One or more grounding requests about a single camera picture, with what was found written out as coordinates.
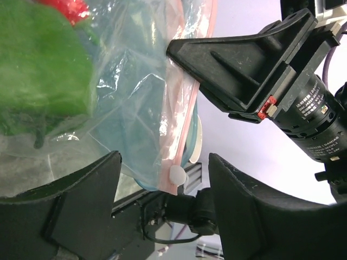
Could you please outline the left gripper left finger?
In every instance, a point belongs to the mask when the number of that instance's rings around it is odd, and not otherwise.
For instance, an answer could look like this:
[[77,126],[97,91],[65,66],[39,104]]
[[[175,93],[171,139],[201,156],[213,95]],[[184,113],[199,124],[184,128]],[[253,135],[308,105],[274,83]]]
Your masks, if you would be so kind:
[[51,259],[66,249],[108,259],[121,155],[113,151],[50,184],[1,199],[1,259]]

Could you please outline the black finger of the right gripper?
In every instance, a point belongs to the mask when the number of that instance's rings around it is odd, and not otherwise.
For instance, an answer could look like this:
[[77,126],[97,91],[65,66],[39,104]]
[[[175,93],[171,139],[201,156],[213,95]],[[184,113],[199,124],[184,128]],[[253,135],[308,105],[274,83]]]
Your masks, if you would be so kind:
[[256,35],[173,40],[166,54],[200,83],[223,112],[251,113],[303,46],[317,20],[308,9],[276,21]]

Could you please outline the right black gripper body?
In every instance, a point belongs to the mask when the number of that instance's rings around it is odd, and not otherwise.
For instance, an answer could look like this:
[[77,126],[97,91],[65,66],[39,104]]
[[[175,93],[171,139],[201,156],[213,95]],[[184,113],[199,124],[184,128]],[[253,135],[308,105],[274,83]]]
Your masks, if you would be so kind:
[[338,44],[335,30],[337,26],[314,28],[290,64],[271,78],[270,92],[256,110],[229,116],[255,124],[271,120],[317,162],[346,159],[345,95],[333,95],[315,74]]

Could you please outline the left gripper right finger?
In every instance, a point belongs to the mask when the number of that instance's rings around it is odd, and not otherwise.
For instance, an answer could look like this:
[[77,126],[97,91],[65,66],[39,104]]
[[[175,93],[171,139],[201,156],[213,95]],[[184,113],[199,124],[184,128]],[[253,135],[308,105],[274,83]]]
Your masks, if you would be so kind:
[[208,170],[225,259],[346,259],[346,203],[290,196],[215,153]]

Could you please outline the clear zip top bag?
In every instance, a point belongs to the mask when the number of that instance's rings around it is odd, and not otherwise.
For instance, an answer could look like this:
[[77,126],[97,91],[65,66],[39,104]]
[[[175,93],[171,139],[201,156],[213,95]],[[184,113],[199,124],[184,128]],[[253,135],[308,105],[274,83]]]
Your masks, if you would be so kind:
[[196,102],[199,84],[167,57],[172,40],[213,33],[216,1],[85,1],[72,26],[93,63],[95,102],[75,129],[46,136],[1,134],[1,196],[49,184],[124,146],[119,117],[134,104]]

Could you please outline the green bell pepper toy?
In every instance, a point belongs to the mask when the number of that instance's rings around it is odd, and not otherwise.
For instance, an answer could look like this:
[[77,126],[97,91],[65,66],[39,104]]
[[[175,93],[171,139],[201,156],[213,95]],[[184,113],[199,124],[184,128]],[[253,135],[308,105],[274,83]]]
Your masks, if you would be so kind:
[[91,114],[93,63],[56,8],[1,1],[1,134],[28,134],[33,146],[75,129]]

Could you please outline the red chili toy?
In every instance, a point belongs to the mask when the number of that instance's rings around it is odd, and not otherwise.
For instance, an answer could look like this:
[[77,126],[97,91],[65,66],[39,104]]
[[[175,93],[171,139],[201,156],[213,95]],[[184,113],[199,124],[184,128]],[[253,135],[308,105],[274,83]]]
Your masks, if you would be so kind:
[[72,26],[90,17],[89,5],[83,0],[39,0],[37,2],[55,8]]

